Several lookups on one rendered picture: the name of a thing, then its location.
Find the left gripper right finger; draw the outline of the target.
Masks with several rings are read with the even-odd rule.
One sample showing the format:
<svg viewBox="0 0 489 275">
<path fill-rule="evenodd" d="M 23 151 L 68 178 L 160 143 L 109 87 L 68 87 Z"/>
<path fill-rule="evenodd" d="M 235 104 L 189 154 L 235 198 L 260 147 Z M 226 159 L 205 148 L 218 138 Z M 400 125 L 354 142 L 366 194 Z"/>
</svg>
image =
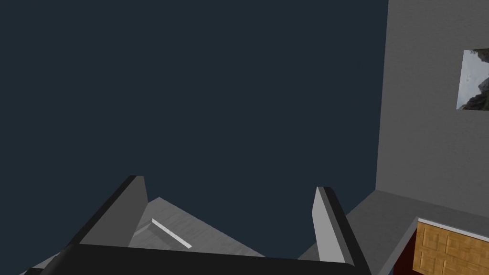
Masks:
<svg viewBox="0 0 489 275">
<path fill-rule="evenodd" d="M 339 199 L 331 188 L 316 188 L 312 219 L 320 261 L 367 265 Z"/>
</svg>

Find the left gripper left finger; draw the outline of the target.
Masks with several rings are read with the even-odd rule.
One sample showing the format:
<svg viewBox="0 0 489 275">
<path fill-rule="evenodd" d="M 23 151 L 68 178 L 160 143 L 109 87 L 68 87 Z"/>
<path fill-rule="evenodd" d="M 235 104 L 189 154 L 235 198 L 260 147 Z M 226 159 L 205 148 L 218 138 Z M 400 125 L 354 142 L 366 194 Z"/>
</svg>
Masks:
<svg viewBox="0 0 489 275">
<path fill-rule="evenodd" d="M 128 176 L 68 242 L 68 246 L 128 246 L 147 204 L 144 177 Z"/>
</svg>

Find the landscape picture on wall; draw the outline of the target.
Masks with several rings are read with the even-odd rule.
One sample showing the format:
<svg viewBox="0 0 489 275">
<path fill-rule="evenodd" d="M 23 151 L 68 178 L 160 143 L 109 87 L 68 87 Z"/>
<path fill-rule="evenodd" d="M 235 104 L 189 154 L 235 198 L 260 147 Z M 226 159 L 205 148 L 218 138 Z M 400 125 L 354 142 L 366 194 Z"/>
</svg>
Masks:
<svg viewBox="0 0 489 275">
<path fill-rule="evenodd" d="M 471 98 L 481 94 L 478 85 L 488 77 L 489 63 L 482 61 L 471 50 L 465 50 L 462 58 L 456 109 L 461 109 L 461 106 Z"/>
</svg>

